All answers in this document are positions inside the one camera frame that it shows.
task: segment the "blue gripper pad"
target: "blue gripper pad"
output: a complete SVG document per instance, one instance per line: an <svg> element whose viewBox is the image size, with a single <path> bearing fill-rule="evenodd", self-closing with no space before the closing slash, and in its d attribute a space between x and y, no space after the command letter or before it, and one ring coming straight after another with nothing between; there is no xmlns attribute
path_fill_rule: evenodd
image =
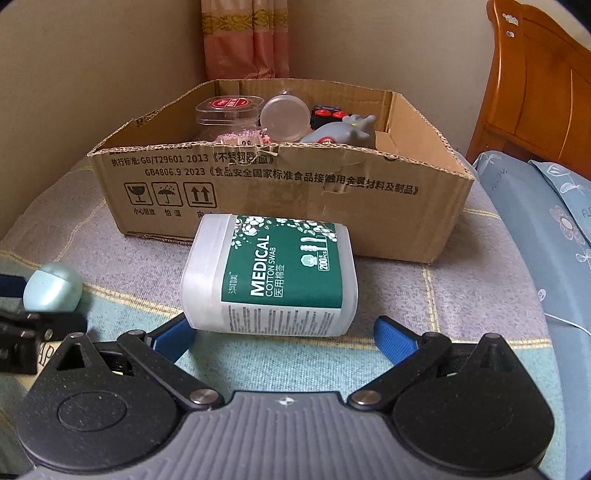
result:
<svg viewBox="0 0 591 480"><path fill-rule="evenodd" d="M381 317L375 321L375 345L394 365L399 364L418 350L418 338L420 338L418 335L412 334L410 331L404 333L402 330L398 330Z"/></svg>
<svg viewBox="0 0 591 480"><path fill-rule="evenodd" d="M194 344L195 334L196 330L184 319L156 337L152 349L174 363Z"/></svg>

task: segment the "green label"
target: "green label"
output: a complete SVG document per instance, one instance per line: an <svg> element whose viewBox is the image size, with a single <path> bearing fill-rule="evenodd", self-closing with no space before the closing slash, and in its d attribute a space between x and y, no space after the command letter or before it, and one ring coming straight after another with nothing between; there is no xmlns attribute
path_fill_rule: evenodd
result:
<svg viewBox="0 0 591 480"><path fill-rule="evenodd" d="M334 223L239 216L222 301L341 308L343 282Z"/></svg>

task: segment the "clear plastic container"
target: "clear plastic container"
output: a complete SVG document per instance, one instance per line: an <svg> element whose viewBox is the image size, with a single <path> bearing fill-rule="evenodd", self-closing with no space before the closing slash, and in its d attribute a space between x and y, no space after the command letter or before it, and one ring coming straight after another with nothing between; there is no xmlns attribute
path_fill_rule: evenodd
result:
<svg viewBox="0 0 591 480"><path fill-rule="evenodd" d="M196 140L213 142L218 136L255 130L265 101L256 96L219 96L195 107L199 133Z"/></svg>
<svg viewBox="0 0 591 480"><path fill-rule="evenodd" d="M294 95L274 96L261 111L261 127L271 141L297 142L310 132L310 110Z"/></svg>

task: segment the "gray toy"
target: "gray toy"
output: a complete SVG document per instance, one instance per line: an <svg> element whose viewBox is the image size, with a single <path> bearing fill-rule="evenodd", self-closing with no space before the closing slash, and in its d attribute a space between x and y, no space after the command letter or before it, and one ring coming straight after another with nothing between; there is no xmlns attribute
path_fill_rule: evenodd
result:
<svg viewBox="0 0 591 480"><path fill-rule="evenodd" d="M375 150L375 115L362 117L348 115L342 122L332 122L306 135L302 143L332 144L341 143L352 147L373 148Z"/></svg>

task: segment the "light blue ball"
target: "light blue ball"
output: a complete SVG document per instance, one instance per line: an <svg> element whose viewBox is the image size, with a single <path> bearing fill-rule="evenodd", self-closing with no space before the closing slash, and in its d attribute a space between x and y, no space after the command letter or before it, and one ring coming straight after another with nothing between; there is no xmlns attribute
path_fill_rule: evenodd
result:
<svg viewBox="0 0 591 480"><path fill-rule="evenodd" d="M43 265L29 278L22 303L28 312L73 312L82 296L82 279L61 263Z"/></svg>

